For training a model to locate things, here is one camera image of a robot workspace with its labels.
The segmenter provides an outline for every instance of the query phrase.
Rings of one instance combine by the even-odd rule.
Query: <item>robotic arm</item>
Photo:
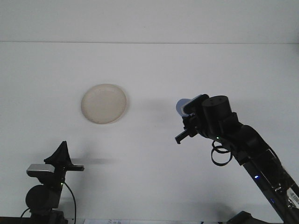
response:
[[[299,223],[299,187],[283,168],[279,158],[262,137],[250,126],[239,122],[231,111],[226,96],[199,95],[181,107],[184,131],[175,139],[197,134],[213,140],[211,157],[214,164],[226,165],[233,157],[257,184],[285,224]],[[218,163],[213,153],[230,153],[226,163]],[[265,223],[241,212],[228,224]]]

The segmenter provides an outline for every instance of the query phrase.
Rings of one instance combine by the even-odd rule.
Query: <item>white wall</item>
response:
[[[298,2],[284,3],[2,1],[0,216],[21,214],[26,193],[38,184],[26,175],[27,167],[42,163],[67,140],[73,162],[85,165],[84,172],[66,175],[80,218],[223,221],[245,210],[279,221],[236,161],[223,168],[211,162],[210,140],[199,136],[176,144],[183,125],[175,104],[202,93],[227,95],[240,121],[264,137],[297,181],[298,44],[58,42],[296,42],[298,15],[292,13]],[[140,7],[147,14],[128,17]],[[183,21],[198,18],[197,10],[209,23],[182,32]],[[104,23],[103,15],[112,19]],[[100,26],[93,33],[96,21]],[[217,24],[225,21],[236,29],[222,30]],[[167,23],[170,29],[164,29]],[[252,26],[243,32],[238,27],[246,23]],[[142,24],[152,26],[139,33]],[[197,27],[189,24],[186,31],[192,26]],[[117,84],[128,97],[125,115],[113,124],[93,124],[80,110],[84,93],[100,83]],[[60,204],[72,217],[67,189]]]
[[[0,40],[298,43],[297,0],[2,0]]]

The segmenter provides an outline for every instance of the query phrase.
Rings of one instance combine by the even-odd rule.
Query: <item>white plate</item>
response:
[[[126,105],[126,95],[118,86],[100,84],[92,87],[83,96],[81,110],[91,122],[108,124],[124,113]]]

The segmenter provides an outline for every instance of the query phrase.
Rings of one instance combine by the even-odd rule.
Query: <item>sticker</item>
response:
[[[292,200],[293,204],[296,206],[296,208],[299,208],[299,197],[296,195],[296,193],[292,190],[292,188],[289,188],[286,191],[286,194],[288,197]]]

